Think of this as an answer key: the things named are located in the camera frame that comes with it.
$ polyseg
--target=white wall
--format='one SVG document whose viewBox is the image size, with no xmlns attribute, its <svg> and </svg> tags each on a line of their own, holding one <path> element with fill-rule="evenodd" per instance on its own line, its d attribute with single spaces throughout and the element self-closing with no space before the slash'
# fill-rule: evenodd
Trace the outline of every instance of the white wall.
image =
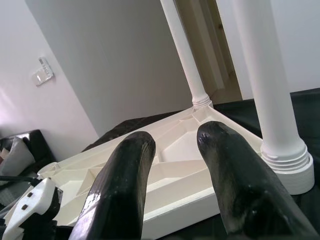
<svg viewBox="0 0 320 240">
<path fill-rule="evenodd" d="M 23 0 L 0 1 L 0 133 L 40 129 L 58 161 L 98 138 Z M 40 87 L 31 74 L 45 56 L 56 78 Z"/>
<path fill-rule="evenodd" d="M 99 136 L 192 106 L 158 0 L 26 0 Z"/>
<path fill-rule="evenodd" d="M 252 98 L 233 0 L 217 0 L 243 99 Z M 320 1 L 271 0 L 275 26 L 291 92 L 320 88 Z"/>
</svg>

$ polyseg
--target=white column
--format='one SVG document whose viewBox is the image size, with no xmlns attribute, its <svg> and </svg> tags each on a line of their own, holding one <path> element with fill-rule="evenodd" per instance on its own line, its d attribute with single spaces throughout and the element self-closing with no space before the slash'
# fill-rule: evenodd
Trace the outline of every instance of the white column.
<svg viewBox="0 0 320 240">
<path fill-rule="evenodd" d="M 193 107 L 195 109 L 199 109 L 210 105 L 212 102 L 202 84 L 196 62 L 191 52 L 174 0 L 161 0 L 161 4 L 192 94 Z"/>
<path fill-rule="evenodd" d="M 313 158 L 299 137 L 270 0 L 234 0 L 233 12 L 262 131 L 262 158 L 292 195 L 314 185 Z"/>
</svg>

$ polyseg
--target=grey cushion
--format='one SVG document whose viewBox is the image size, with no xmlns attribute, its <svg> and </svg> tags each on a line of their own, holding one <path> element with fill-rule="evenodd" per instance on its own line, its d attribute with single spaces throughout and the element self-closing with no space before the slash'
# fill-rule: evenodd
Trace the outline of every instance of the grey cushion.
<svg viewBox="0 0 320 240">
<path fill-rule="evenodd" d="M 24 141 L 15 137 L 9 154 L 0 164 L 0 175 L 18 176 L 26 167 L 36 161 Z"/>
</svg>

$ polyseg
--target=wall switch plate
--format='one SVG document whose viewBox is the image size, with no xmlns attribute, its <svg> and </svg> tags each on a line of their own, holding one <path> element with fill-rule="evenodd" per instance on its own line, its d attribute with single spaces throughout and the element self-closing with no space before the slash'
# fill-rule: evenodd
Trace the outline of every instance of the wall switch plate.
<svg viewBox="0 0 320 240">
<path fill-rule="evenodd" d="M 36 86 L 40 86 L 55 76 L 50 65 L 44 57 L 40 57 L 39 62 L 42 68 L 40 68 L 31 76 L 31 79 Z"/>
</svg>

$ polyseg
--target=black mat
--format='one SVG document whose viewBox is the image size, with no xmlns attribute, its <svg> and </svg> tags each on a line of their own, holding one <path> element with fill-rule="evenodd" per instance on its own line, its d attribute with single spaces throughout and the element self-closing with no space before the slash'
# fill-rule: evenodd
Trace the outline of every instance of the black mat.
<svg viewBox="0 0 320 240">
<path fill-rule="evenodd" d="M 309 192 L 293 196 L 293 198 L 320 234 L 320 88 L 294 92 L 291 94 L 291 99 L 299 135 L 313 156 L 315 174 L 315 186 Z M 214 108 L 247 130 L 262 137 L 255 103 L 252 99 L 216 104 Z M 85 150 L 169 117 L 175 113 L 178 112 L 126 120 L 108 131 Z M 217 215 L 174 232 L 162 239 L 191 240 L 207 238 L 211 240 L 222 240 L 226 237 L 227 234 L 224 230 L 220 215 Z"/>
</svg>

